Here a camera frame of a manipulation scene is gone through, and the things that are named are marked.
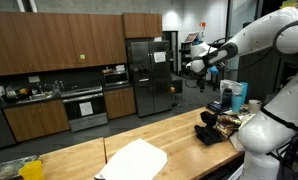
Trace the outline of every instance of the oven handle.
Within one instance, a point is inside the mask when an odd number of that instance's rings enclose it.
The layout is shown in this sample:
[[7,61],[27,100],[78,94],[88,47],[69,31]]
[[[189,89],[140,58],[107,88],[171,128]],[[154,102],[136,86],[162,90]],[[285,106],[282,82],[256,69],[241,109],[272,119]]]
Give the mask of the oven handle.
[[87,99],[92,99],[95,97],[103,97],[102,93],[98,94],[91,94],[87,96],[80,96],[80,97],[75,97],[75,98],[70,98],[70,99],[64,99],[62,100],[63,103],[70,103],[70,102],[75,102],[75,101],[81,101],[81,100],[87,100]]

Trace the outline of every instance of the butcher block table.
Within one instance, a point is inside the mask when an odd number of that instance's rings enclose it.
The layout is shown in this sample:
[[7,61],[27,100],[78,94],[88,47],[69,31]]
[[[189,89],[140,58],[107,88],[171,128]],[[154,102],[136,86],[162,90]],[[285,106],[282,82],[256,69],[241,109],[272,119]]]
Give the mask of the butcher block table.
[[106,164],[103,138],[41,155],[46,180],[91,180]]
[[168,162],[155,179],[199,179],[242,155],[229,140],[205,146],[194,130],[204,126],[200,108],[153,124],[105,138],[107,161],[128,143],[139,138],[165,151]]

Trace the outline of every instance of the refrigerator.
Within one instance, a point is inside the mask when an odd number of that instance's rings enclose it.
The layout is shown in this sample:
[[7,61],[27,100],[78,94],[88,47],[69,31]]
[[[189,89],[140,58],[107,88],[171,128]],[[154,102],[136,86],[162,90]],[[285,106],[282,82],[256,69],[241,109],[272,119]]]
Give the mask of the refrigerator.
[[131,42],[127,45],[127,52],[138,116],[171,109],[168,41]]

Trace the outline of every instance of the paper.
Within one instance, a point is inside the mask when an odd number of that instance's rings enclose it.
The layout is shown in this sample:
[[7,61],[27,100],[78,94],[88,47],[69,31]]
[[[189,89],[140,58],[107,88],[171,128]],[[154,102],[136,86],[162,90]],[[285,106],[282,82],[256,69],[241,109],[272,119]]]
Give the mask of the paper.
[[166,52],[155,52],[153,53],[155,57],[155,63],[166,62]]
[[150,180],[167,163],[167,154],[142,139],[120,149],[95,178]]
[[81,116],[93,114],[91,102],[80,103]]

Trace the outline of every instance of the backsplash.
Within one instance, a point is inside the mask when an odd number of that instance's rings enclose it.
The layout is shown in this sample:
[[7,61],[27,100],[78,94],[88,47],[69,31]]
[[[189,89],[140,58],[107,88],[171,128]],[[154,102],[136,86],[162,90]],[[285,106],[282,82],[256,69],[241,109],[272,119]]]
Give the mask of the backsplash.
[[103,69],[106,69],[107,67],[114,68],[115,65],[1,76],[0,86],[12,86],[14,89],[18,87],[37,88],[37,83],[29,82],[29,76],[39,76],[39,85],[42,87],[45,87],[45,85],[47,85],[46,87],[49,88],[52,87],[52,84],[56,80],[62,81],[64,86],[66,86],[66,84],[68,83],[71,84],[75,82],[93,80],[101,81],[101,84],[103,85],[103,76],[101,71]]

